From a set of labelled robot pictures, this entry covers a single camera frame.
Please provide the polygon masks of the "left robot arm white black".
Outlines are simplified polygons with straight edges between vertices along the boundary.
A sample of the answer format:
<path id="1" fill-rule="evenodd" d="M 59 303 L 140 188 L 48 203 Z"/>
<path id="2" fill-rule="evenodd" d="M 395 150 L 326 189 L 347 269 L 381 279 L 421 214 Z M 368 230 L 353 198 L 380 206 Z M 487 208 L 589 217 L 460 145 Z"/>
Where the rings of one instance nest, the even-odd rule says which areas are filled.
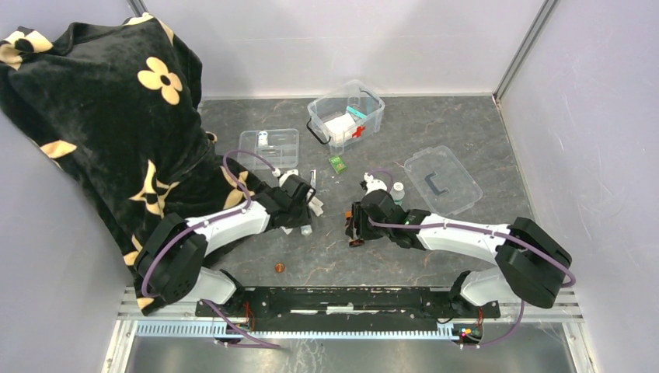
<path id="1" fill-rule="evenodd" d="M 309 203 L 316 189 L 291 174 L 281 185 L 257 193 L 225 211 L 198 218 L 166 215 L 150 235 L 134 262 L 141 276 L 141 295 L 167 304 L 210 301 L 225 316 L 238 315 L 244 306 L 239 283 L 222 270 L 211 270 L 204 261 L 250 236 L 278 228 L 308 225 Z"/>

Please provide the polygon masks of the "teal bandage packet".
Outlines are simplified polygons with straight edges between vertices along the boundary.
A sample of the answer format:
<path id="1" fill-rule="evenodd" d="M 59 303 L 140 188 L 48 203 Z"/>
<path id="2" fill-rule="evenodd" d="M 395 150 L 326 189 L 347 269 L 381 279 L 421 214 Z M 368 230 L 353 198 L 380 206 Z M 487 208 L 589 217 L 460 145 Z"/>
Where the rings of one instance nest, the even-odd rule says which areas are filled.
<path id="1" fill-rule="evenodd" d="M 356 117 L 356 118 L 358 118 L 358 119 L 360 119 L 360 120 L 362 120 L 362 119 L 364 119 L 364 118 L 366 118 L 366 117 L 368 116 L 367 114 L 362 113 L 361 111 L 359 111 L 358 109 L 356 109 L 356 108 L 354 108 L 354 107 L 352 107 L 352 106 L 347 106 L 347 107 L 346 107 L 346 111 L 347 111 L 350 115 L 352 115 L 352 116 L 354 116 L 354 117 Z"/>

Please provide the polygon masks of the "white gauze pad packet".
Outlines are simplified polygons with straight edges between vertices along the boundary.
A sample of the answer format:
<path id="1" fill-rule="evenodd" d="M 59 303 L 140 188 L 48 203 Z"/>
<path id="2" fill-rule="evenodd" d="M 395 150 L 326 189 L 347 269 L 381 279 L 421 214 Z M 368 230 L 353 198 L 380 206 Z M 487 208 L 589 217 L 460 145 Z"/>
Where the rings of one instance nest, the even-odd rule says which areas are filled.
<path id="1" fill-rule="evenodd" d="M 334 117 L 322 125 L 322 131 L 329 139 L 329 145 L 341 146 L 353 137 L 357 129 L 357 122 L 349 114 Z"/>

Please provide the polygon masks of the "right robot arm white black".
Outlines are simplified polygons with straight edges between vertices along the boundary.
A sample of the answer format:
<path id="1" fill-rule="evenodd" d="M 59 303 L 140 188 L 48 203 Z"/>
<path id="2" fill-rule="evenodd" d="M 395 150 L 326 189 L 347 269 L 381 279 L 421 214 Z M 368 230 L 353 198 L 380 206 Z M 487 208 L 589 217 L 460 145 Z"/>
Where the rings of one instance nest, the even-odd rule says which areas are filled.
<path id="1" fill-rule="evenodd" d="M 576 281 L 571 255 L 530 218 L 502 225 L 458 221 L 404 209 L 385 190 L 373 190 L 352 203 L 345 219 L 345 233 L 354 245 L 387 238 L 404 249 L 450 252 L 491 263 L 488 270 L 467 270 L 452 285 L 448 304 L 459 317 L 503 300 L 550 309 L 560 290 Z"/>

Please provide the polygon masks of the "green small medicine box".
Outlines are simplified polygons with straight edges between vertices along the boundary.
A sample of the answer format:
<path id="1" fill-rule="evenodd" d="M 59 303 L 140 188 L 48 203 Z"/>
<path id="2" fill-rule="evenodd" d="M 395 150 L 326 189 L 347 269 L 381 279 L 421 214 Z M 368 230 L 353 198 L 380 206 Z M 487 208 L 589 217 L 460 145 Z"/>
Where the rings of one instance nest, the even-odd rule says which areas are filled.
<path id="1" fill-rule="evenodd" d="M 330 157 L 329 163 L 336 174 L 341 174 L 345 172 L 347 169 L 347 165 L 345 164 L 345 162 L 342 160 L 341 157 L 337 155 Z"/>

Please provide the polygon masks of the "brown bottle orange cap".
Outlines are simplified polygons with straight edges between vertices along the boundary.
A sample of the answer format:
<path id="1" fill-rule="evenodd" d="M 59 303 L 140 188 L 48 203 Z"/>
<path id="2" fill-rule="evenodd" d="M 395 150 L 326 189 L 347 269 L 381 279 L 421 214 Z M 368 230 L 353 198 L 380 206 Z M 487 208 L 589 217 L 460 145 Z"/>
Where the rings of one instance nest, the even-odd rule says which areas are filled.
<path id="1" fill-rule="evenodd" d="M 350 238 L 349 247 L 359 247 L 362 245 L 360 236 L 357 232 L 359 225 L 359 205 L 358 202 L 351 204 L 350 210 L 345 213 L 346 231 L 345 234 Z"/>

